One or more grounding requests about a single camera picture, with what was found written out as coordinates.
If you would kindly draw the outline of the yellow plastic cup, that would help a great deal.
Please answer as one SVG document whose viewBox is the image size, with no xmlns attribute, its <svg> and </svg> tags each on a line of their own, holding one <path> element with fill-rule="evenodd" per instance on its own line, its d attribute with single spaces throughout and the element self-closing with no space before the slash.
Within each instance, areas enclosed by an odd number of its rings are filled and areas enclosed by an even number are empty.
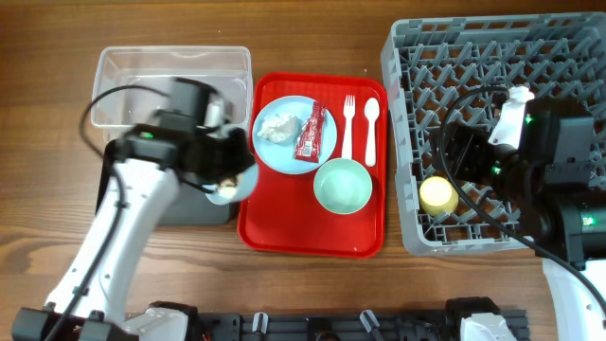
<svg viewBox="0 0 606 341">
<path fill-rule="evenodd" d="M 422 209 L 431 216 L 453 213 L 458 205 L 458 193 L 445 178 L 432 176 L 425 179 L 419 187 L 419 199 Z"/>
</svg>

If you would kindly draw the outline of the white napkin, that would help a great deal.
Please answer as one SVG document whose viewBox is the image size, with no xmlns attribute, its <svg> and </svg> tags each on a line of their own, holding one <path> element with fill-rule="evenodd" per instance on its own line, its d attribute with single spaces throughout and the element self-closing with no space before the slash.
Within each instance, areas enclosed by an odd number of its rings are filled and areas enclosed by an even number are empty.
<svg viewBox="0 0 606 341">
<path fill-rule="evenodd" d="M 275 144 L 289 144 L 299 132 L 298 118 L 289 113 L 272 114 L 261 121 L 257 136 Z"/>
</svg>

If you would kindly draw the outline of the light blue bowl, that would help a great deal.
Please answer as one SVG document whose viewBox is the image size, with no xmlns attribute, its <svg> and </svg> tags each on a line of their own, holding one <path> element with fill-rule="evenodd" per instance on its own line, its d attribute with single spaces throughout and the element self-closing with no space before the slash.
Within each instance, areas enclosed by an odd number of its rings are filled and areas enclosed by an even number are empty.
<svg viewBox="0 0 606 341">
<path fill-rule="evenodd" d="M 208 193 L 206 198 L 211 203 L 218 206 L 243 201 L 252 194 L 258 183 L 258 165 L 255 156 L 253 156 L 249 149 L 247 132 L 237 125 L 227 124 L 221 127 L 221 129 L 212 136 L 222 137 L 223 141 L 235 141 L 236 150 L 234 152 L 228 152 L 227 154 L 240 158 L 237 162 L 237 166 L 231 167 L 231 170 L 236 169 L 235 174 L 229 176 L 237 176 L 239 178 L 239 187 L 236 196 L 231 200 L 226 200 L 216 194 L 216 187 L 220 182 L 216 185 L 204 185 L 205 189 L 211 190 L 211 193 Z"/>
</svg>

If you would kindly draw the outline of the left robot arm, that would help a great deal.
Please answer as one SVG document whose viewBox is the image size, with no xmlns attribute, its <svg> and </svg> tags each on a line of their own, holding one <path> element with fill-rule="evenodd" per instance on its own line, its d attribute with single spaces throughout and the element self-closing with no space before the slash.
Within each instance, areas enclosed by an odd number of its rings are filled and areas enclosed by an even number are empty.
<svg viewBox="0 0 606 341">
<path fill-rule="evenodd" d="M 175 78 L 155 124 L 136 124 L 104 166 L 108 183 L 69 270 L 40 310 L 21 309 L 14 340 L 206 340 L 196 307 L 157 301 L 129 318 L 126 300 L 145 245 L 182 186 L 219 204 L 251 195 L 258 168 L 247 133 L 215 87 Z"/>
</svg>

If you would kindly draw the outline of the red ketchup packet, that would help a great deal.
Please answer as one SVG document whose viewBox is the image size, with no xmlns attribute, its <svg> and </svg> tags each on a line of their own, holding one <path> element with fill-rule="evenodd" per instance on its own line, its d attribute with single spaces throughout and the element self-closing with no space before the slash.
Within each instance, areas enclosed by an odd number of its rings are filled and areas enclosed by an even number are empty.
<svg viewBox="0 0 606 341">
<path fill-rule="evenodd" d="M 318 163 L 322 148 L 322 138 L 326 108 L 315 101 L 312 105 L 312 113 L 302 127 L 301 133 L 296 140 L 294 158 L 300 161 Z"/>
</svg>

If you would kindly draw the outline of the rice and food scraps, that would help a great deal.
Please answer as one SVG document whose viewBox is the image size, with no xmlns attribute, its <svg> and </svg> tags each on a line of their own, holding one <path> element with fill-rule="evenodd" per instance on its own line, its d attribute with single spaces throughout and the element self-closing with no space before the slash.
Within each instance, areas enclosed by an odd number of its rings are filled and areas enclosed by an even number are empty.
<svg viewBox="0 0 606 341">
<path fill-rule="evenodd" d="M 237 176 L 222 180 L 216 187 L 216 194 L 226 200 L 231 200 L 238 193 L 239 178 Z"/>
</svg>

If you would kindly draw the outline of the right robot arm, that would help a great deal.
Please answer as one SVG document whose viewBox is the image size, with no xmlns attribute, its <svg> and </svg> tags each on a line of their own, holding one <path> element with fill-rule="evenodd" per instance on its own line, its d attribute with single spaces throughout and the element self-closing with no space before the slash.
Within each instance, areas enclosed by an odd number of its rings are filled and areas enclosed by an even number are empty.
<svg viewBox="0 0 606 341">
<path fill-rule="evenodd" d="M 512 146 L 459 122 L 432 134 L 435 165 L 453 186 L 488 186 L 520 210 L 515 232 L 467 194 L 487 223 L 534 250 L 561 340 L 605 337 L 605 193 L 590 185 L 594 119 L 576 99 L 531 99 Z"/>
</svg>

